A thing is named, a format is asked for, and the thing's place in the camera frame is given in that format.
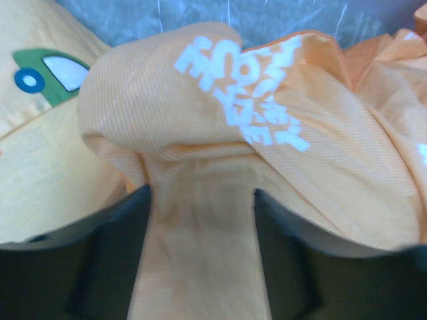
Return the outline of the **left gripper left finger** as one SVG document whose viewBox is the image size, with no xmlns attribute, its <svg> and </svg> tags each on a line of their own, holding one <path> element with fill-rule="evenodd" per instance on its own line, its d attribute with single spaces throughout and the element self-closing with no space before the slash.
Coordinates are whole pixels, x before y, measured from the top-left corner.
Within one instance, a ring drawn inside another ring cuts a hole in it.
<svg viewBox="0 0 427 320">
<path fill-rule="evenodd" d="M 151 188 L 64 227 L 1 245 L 2 319 L 125 319 Z"/>
</svg>

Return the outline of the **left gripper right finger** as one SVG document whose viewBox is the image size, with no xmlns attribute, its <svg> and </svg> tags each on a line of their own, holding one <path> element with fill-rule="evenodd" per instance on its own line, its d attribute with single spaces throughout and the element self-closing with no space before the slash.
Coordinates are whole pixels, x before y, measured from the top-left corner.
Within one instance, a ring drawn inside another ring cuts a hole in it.
<svg viewBox="0 0 427 320">
<path fill-rule="evenodd" d="M 426 247 L 393 251 L 339 237 L 265 191 L 254 217 L 273 319 L 425 319 Z"/>
</svg>

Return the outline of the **orange Mickey Mouse pillowcase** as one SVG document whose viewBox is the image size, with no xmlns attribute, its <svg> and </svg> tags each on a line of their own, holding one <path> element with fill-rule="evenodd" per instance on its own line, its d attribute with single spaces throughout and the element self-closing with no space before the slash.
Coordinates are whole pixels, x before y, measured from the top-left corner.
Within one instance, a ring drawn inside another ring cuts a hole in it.
<svg viewBox="0 0 427 320">
<path fill-rule="evenodd" d="M 196 23 L 102 55 L 84 143 L 153 211 L 131 319 L 269 319 L 252 211 L 263 189 L 377 249 L 426 242 L 426 8 L 342 50 L 302 31 L 243 50 Z"/>
</svg>

